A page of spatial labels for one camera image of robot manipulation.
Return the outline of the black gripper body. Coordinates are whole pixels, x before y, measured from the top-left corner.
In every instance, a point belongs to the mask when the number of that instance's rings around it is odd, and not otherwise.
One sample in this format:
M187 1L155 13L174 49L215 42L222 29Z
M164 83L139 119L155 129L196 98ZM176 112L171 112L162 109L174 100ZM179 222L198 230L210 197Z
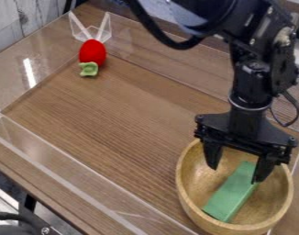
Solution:
M298 140L268 121L263 111L234 107L227 113L199 114L195 122L195 137L202 143L212 141L258 157L274 153L276 164L290 163Z

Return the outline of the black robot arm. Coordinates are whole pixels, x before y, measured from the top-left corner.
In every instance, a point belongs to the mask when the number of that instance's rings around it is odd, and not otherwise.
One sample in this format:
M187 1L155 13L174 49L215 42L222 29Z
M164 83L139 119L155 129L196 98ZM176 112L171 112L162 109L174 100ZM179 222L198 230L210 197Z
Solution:
M264 181L275 167L291 161L296 140L274 126L266 115L274 99L298 84L295 30L290 11L278 0L166 0L176 23L190 39L176 41L160 29L139 0L126 0L152 36L168 47L188 50L210 36L230 44L234 69L231 110L195 117L207 165L218 168L224 147L258 156L251 181Z

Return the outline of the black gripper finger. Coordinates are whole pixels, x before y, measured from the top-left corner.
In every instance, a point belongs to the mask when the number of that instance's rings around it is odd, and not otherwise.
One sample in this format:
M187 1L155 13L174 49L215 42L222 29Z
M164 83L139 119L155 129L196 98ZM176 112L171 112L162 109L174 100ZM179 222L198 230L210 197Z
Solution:
M203 143L203 153L207 165L211 169L216 169L222 158L223 146L212 141Z
M276 166L276 156L274 153L262 154L258 158L256 167L251 183L256 184L264 181Z

